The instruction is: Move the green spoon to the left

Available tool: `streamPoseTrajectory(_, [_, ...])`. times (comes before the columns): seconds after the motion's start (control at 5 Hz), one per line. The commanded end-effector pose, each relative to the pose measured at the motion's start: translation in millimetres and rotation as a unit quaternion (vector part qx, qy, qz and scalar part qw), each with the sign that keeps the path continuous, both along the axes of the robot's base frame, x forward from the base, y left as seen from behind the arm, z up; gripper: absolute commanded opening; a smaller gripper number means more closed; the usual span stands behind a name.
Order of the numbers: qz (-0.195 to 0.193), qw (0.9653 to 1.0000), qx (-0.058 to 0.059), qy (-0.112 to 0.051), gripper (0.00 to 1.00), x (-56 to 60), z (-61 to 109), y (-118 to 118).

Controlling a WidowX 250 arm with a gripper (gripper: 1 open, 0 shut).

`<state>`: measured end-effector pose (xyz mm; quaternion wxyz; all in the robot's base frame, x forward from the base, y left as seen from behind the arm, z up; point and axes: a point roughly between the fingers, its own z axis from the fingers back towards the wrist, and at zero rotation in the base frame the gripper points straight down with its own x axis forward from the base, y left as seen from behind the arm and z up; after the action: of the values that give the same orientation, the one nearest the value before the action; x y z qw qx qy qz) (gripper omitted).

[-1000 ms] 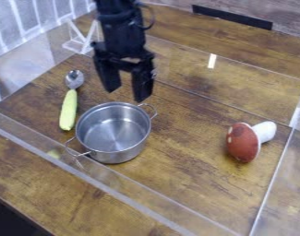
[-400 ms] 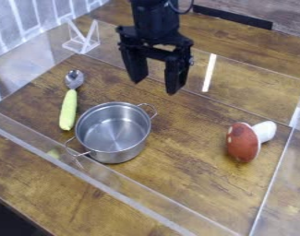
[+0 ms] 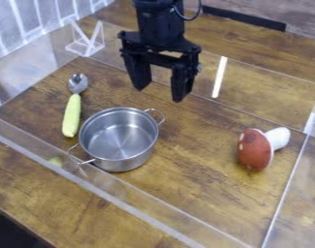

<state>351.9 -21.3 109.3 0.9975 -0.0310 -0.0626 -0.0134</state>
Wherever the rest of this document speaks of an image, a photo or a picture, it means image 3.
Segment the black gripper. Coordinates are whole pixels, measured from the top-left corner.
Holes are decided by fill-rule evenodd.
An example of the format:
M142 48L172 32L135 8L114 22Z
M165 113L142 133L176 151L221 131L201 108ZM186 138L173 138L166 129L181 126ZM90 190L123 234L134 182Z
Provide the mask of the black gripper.
M185 22L197 18L184 14L182 0L133 0L138 31L121 31L121 55L133 86L142 90L152 81L150 65L173 68L172 96L181 102L190 93L200 72L201 48L184 38Z

